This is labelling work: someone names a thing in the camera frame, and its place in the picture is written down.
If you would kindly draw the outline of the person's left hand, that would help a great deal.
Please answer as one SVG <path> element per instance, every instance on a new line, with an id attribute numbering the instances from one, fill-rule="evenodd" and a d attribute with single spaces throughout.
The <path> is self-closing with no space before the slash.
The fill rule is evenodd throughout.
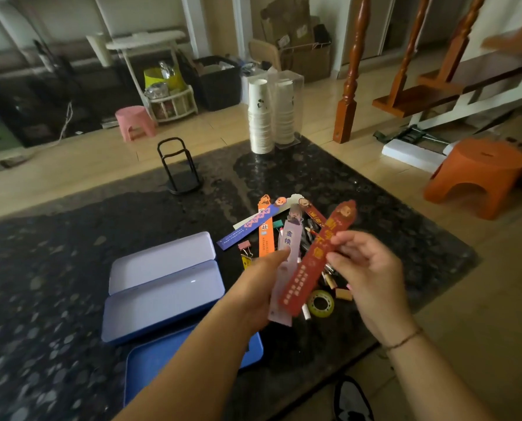
<path id="1" fill-rule="evenodd" d="M 255 334 L 269 322 L 269 306 L 271 292 L 275 281 L 256 280 L 254 278 L 254 262 L 245 269 L 235 284 L 230 288 L 223 303 L 232 307 L 233 316 L 244 321 L 247 331 Z"/>

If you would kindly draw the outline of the small red paper bookmark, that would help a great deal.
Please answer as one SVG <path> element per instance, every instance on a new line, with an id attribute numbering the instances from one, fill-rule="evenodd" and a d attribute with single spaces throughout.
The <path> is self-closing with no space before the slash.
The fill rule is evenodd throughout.
<path id="1" fill-rule="evenodd" d="M 323 227 L 327 221 L 325 216 L 313 205 L 313 203 L 306 199 L 300 198 L 299 205 L 301 209 L 320 227 Z"/>

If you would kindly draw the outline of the wooden stair baluster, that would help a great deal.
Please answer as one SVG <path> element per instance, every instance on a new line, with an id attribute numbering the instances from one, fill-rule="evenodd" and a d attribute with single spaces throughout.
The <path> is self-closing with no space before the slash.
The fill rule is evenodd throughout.
<path id="1" fill-rule="evenodd" d="M 467 13 L 462 17 L 454 37 L 451 40 L 447 54 L 436 77 L 437 81 L 450 82 L 454 77 L 465 49 L 468 46 L 469 34 L 479 16 L 479 11 L 484 2 L 485 0 L 472 0 Z"/>
<path id="2" fill-rule="evenodd" d="M 423 23 L 426 18 L 426 13 L 428 11 L 429 4 L 430 0 L 419 0 L 418 10 L 414 22 L 412 24 L 412 29 L 405 50 L 405 54 L 399 67 L 398 73 L 392 82 L 391 91 L 387 98 L 387 106 L 390 108 L 394 107 L 397 104 L 399 96 L 404 89 L 407 79 L 407 70 L 414 54 L 416 53 L 416 46 L 418 43 L 421 29 L 423 27 Z"/>
<path id="3" fill-rule="evenodd" d="M 354 23 L 354 42 L 349 52 L 349 69 L 343 85 L 342 98 L 338 101 L 335 113 L 333 141 L 338 144 L 350 140 L 357 103 L 355 92 L 359 67 L 365 48 L 365 38 L 370 21 L 371 0 L 360 0 L 359 9 Z"/>

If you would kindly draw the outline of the clear tape roll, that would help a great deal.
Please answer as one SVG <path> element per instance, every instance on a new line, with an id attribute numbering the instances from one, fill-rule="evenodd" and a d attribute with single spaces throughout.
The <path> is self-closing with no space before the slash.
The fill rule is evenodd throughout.
<path id="1" fill-rule="evenodd" d="M 324 290 L 314 290 L 307 301 L 311 315 L 316 318 L 328 318 L 335 309 L 335 299 Z"/>

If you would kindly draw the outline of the metal pot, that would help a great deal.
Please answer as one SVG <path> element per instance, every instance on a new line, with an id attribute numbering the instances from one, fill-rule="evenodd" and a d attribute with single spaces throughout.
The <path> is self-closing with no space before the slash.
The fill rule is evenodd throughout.
<path id="1" fill-rule="evenodd" d="M 148 86 L 144 94 L 149 100 L 158 100 L 169 97 L 170 90 L 166 81 L 160 81 Z"/>

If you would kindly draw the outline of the white paper bookmark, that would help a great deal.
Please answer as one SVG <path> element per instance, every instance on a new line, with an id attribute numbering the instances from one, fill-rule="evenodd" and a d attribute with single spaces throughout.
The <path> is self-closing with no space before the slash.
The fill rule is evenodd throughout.
<path id="1" fill-rule="evenodd" d="M 299 203 L 299 199 L 301 199 L 301 198 L 303 198 L 303 195 L 301 195 L 301 194 L 293 194 L 293 195 L 291 195 L 289 198 L 287 198 L 287 201 L 285 202 L 285 204 L 278 206 L 279 210 L 278 210 L 278 212 L 276 214 L 273 214 L 273 217 L 276 216 L 276 215 L 279 215 L 281 213 L 284 213 L 287 210 L 289 210 L 291 205 Z M 254 215 L 251 215 L 250 217 L 248 217 L 246 219 L 243 219 L 242 221 L 234 224 L 233 225 L 233 229 L 234 230 L 239 229 L 241 226 L 243 226 L 247 222 L 251 221 L 257 215 L 258 215 L 258 213 L 254 214 Z"/>

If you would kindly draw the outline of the white cylinder container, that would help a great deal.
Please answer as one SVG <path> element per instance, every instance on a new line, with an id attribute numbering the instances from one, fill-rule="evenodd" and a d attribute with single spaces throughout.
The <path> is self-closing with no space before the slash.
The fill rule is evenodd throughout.
<path id="1" fill-rule="evenodd" d="M 114 61 L 106 47 L 106 43 L 108 42 L 105 38 L 105 35 L 102 32 L 96 34 L 87 34 L 86 39 L 89 42 L 91 48 L 93 49 L 96 58 L 99 60 L 101 66 L 103 68 L 109 68 L 113 66 Z"/>

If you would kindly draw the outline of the wooden stair step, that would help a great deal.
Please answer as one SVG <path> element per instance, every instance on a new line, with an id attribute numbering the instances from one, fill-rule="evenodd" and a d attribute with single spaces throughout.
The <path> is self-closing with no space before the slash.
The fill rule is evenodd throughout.
<path id="1" fill-rule="evenodd" d="M 458 99 L 465 87 L 436 79 L 420 78 L 419 82 L 405 89 L 405 81 L 394 80 L 390 93 L 374 99 L 372 106 L 398 118 L 406 118 Z"/>

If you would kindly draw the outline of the white storage rack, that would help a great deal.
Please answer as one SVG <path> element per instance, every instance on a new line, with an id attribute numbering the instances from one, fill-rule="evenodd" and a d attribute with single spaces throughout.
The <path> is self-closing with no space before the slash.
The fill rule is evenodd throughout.
<path id="1" fill-rule="evenodd" d="M 169 96 L 165 98 L 148 98 L 145 95 L 145 90 L 139 85 L 136 73 L 131 64 L 130 54 L 144 52 L 157 47 L 168 48 L 172 58 L 173 70 L 175 73 L 180 73 L 180 64 L 177 59 L 177 40 L 184 37 L 185 33 L 180 30 L 143 32 L 113 39 L 105 43 L 107 50 L 120 52 L 142 104 L 155 123 L 172 122 L 181 120 L 191 114 L 198 114 L 199 110 L 194 99 L 194 91 L 190 85 L 185 84 L 184 89 L 176 91 L 174 94 L 170 93 Z"/>

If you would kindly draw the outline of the pale pink paper bookmark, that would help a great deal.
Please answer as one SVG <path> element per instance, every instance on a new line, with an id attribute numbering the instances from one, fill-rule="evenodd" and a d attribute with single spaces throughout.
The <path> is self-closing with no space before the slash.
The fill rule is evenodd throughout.
<path id="1" fill-rule="evenodd" d="M 302 237 L 302 208 L 299 203 L 292 204 L 279 238 L 278 250 L 290 248 L 287 259 L 277 269 L 277 280 L 271 292 L 268 320 L 292 326 L 292 317 L 279 305 L 279 298 L 298 265 Z"/>

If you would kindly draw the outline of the yellow bag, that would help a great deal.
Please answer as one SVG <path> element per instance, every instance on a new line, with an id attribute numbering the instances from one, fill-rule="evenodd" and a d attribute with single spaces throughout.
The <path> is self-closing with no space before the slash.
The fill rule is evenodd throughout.
<path id="1" fill-rule="evenodd" d="M 169 76 L 164 77 L 165 70 L 161 67 L 148 68 L 144 70 L 144 89 L 148 89 L 153 84 L 165 83 L 170 91 L 180 90 L 185 91 L 187 84 L 185 83 L 179 69 L 168 65 Z"/>

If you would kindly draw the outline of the black metal tool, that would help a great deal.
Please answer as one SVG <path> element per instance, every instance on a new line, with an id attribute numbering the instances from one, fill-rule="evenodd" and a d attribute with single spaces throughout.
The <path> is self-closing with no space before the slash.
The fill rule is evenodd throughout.
<path id="1" fill-rule="evenodd" d="M 388 134 L 388 135 L 383 134 L 380 131 L 375 131 L 373 133 L 373 137 L 375 137 L 377 141 L 379 141 L 383 144 L 387 144 L 392 140 L 404 141 L 411 145 L 417 145 L 420 141 L 423 141 L 423 140 L 432 141 L 433 143 L 444 145 L 444 146 L 447 146 L 450 144 L 450 142 L 445 141 L 440 138 L 436 138 L 432 134 L 429 134 L 429 133 L 425 132 L 424 130 L 421 130 L 419 127 L 417 127 L 415 125 L 404 127 L 399 132 L 393 133 L 393 134 Z"/>

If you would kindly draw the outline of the cardboard box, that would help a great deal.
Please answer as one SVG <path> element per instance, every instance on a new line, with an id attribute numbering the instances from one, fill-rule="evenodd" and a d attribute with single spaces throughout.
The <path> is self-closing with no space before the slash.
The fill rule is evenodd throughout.
<path id="1" fill-rule="evenodd" d="M 316 42 L 279 49 L 269 42 L 253 39 L 249 42 L 249 53 L 255 62 L 270 64 L 277 71 L 293 71 L 310 83 L 330 76 L 331 47 L 331 42 Z"/>

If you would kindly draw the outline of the orange paper bookmark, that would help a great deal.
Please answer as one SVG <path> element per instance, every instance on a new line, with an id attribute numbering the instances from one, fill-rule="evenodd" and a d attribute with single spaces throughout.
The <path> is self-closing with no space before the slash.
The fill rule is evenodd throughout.
<path id="1" fill-rule="evenodd" d="M 271 206 L 271 198 L 269 195 L 261 197 L 258 203 L 259 211 Z M 264 223 L 259 227 L 259 257 L 264 257 L 275 251 L 273 220 L 271 217 L 265 219 Z"/>

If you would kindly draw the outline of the person's right forearm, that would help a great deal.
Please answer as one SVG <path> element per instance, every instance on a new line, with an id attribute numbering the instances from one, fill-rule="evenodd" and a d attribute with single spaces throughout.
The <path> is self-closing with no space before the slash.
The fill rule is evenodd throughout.
<path id="1" fill-rule="evenodd" d="M 382 344 L 417 421 L 497 421 L 417 325 L 384 335 Z"/>

